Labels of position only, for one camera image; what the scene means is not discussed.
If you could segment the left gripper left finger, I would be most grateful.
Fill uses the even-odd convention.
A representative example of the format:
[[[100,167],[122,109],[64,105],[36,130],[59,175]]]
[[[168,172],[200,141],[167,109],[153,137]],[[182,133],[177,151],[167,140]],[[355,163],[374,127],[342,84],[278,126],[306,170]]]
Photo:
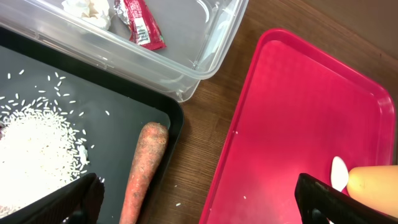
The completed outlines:
[[[89,173],[1,218],[1,224],[94,224],[100,215],[104,191],[104,183],[95,173]]]

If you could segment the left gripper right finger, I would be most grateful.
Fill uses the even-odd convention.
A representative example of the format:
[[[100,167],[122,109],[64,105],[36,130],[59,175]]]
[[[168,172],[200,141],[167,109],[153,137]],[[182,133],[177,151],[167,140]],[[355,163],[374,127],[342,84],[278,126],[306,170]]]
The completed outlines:
[[[383,215],[306,173],[299,174],[294,195],[303,224],[397,224],[397,218]]]

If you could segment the white plastic spoon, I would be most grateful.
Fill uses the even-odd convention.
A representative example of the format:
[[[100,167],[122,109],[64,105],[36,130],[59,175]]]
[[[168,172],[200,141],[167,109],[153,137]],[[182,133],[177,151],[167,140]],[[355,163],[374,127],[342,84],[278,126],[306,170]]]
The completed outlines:
[[[349,171],[342,158],[335,156],[331,164],[331,174],[330,174],[331,186],[342,192],[347,186],[349,181]]]

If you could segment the yellow plastic cup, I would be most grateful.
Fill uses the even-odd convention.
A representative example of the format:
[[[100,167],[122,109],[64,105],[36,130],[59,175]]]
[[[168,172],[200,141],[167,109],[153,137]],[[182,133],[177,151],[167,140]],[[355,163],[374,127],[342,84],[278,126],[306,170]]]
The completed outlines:
[[[397,218],[397,165],[355,167],[346,188],[351,198]]]

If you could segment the white rice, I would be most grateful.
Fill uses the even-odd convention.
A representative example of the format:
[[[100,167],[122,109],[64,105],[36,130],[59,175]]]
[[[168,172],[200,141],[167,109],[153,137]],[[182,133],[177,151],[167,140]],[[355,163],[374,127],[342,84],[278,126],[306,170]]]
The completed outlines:
[[[1,72],[1,218],[91,171],[90,143],[72,78]]]

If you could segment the orange carrot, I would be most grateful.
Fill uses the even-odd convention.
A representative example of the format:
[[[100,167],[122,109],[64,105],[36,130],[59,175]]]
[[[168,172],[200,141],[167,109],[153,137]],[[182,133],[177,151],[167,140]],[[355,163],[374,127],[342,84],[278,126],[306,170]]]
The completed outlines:
[[[135,224],[150,182],[164,156],[169,140],[168,129],[155,122],[141,130],[129,173],[120,224]]]

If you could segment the red snack wrapper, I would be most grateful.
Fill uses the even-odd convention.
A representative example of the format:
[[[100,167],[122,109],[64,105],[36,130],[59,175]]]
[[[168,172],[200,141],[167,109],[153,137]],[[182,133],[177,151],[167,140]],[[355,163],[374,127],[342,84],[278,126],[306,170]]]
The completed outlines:
[[[129,40],[148,50],[166,48],[164,38],[145,0],[115,0],[118,17],[129,27]]]

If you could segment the white tissue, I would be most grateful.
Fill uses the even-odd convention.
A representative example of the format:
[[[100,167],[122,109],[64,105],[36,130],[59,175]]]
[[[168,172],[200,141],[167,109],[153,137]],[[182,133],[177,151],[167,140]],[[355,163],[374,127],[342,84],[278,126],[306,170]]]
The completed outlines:
[[[111,25],[107,0],[64,0],[62,6],[67,13],[100,29],[108,30]]]

